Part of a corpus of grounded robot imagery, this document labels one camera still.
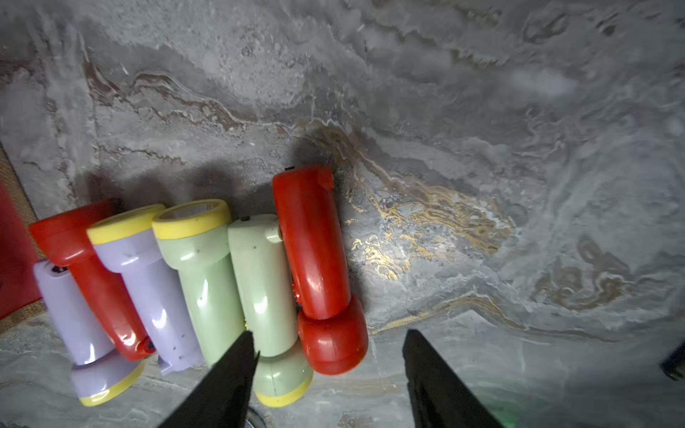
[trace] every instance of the marble texture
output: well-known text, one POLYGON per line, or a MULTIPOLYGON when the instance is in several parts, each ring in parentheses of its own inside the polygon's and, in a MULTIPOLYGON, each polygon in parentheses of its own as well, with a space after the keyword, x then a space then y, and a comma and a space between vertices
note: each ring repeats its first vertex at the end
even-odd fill
MULTIPOLYGON (((685 3, 12 0, 0 142, 39 218, 220 197, 329 164, 370 351, 273 427, 411 426, 421 330, 519 426, 660 427, 685 389, 685 3)), ((49 318, 0 338, 0 426, 150 427, 206 368, 95 409, 49 318)))

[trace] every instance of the plastic flashlight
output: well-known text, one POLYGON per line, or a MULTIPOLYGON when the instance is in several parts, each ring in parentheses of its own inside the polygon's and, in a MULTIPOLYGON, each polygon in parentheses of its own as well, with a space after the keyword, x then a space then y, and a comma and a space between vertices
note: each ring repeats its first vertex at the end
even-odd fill
POLYGON ((131 361, 155 351, 121 275, 108 271, 86 230, 114 214, 108 200, 38 221, 29 227, 50 262, 69 267, 88 306, 119 352, 131 361))
POLYGON ((310 166, 273 178, 283 241, 302 311, 299 337, 311 367, 339 375, 366 355, 369 337, 349 288, 331 168, 310 166))
POLYGON ((275 357, 260 356, 252 380, 255 395, 265 406, 284 407, 299 400, 312 383, 314 371, 300 341, 275 357))
POLYGON ((241 218, 228 227, 228 242, 247 328, 260 352, 253 389, 270 407, 294 403, 312 381, 297 337, 297 310, 278 217, 241 218))
POLYGON ((71 384, 81 404, 113 399, 140 376, 145 362, 125 359, 92 313, 67 268, 43 261, 34 275, 55 330, 71 355, 71 384))
POLYGON ((164 261, 178 270, 193 329, 207 363, 217 362, 245 330, 229 256, 226 202, 177 205, 152 220, 164 261))
POLYGON ((105 267, 121 274, 159 353, 163 375, 204 361, 178 274, 162 259, 152 232, 152 218, 165 209, 162 204, 148 205, 88 229, 88 238, 105 267))

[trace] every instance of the gray marble surface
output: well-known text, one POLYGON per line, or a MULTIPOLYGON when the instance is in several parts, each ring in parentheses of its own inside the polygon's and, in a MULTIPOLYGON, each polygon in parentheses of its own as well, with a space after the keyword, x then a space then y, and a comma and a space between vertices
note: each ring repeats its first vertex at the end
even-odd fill
MULTIPOLYGON (((0 142, 39 218, 226 199, 329 164, 371 346, 274 427, 410 426, 421 330, 522 427, 682 425, 685 3, 0 4, 0 142)), ((95 409, 41 316, 0 338, 0 424, 151 427, 206 370, 95 409)))

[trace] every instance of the red flashlight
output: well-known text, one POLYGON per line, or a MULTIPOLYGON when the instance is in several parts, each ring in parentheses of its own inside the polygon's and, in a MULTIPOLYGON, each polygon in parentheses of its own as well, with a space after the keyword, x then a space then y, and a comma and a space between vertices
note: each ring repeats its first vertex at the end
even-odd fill
POLYGON ((92 203, 29 227, 50 262, 69 267, 88 306, 126 359, 141 360, 154 352, 152 342, 126 292, 121 275, 108 271, 93 249, 86 230, 114 215, 109 200, 92 203))
POLYGON ((345 373, 362 361, 369 337, 362 306, 350 293, 333 172, 309 166, 281 173, 272 183, 302 304, 297 324, 307 362, 324 375, 345 373))

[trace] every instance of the flashlight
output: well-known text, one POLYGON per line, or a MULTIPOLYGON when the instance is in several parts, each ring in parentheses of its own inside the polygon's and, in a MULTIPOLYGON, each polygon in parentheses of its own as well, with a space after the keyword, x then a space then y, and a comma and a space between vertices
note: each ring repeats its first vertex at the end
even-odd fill
POLYGON ((119 352, 136 361, 155 351, 121 275, 108 271, 95 254, 86 230, 114 214, 108 200, 92 203, 29 226, 48 260, 69 267, 88 306, 119 352))
POLYGON ((145 362, 129 361, 116 350, 67 268, 38 262, 34 275, 55 330, 74 362, 71 384, 81 404, 106 403, 128 389, 145 362))
POLYGON ((312 371, 297 337, 297 311, 278 217, 260 214, 228 227, 231 259, 247 328, 260 353, 253 389, 269 407, 304 395, 312 371))
POLYGON ((284 407, 304 395, 313 377, 314 371, 307 364, 302 344, 298 340, 281 355, 260 356, 252 389, 265 406, 284 407))
POLYGON ((163 375, 203 361, 178 274, 162 259, 152 232, 152 218, 165 209, 162 204, 148 205, 88 228, 88 238, 100 261, 121 274, 159 353, 163 375))
POLYGON ((302 311, 299 337, 309 365, 324 375, 356 367, 369 337, 359 300, 352 296, 336 204, 333 173, 325 166, 286 171, 273 196, 302 311))
POLYGON ((230 221, 228 205, 220 199, 176 205, 152 220, 164 261, 178 270, 192 326, 209 364, 245 330, 229 256, 230 221))

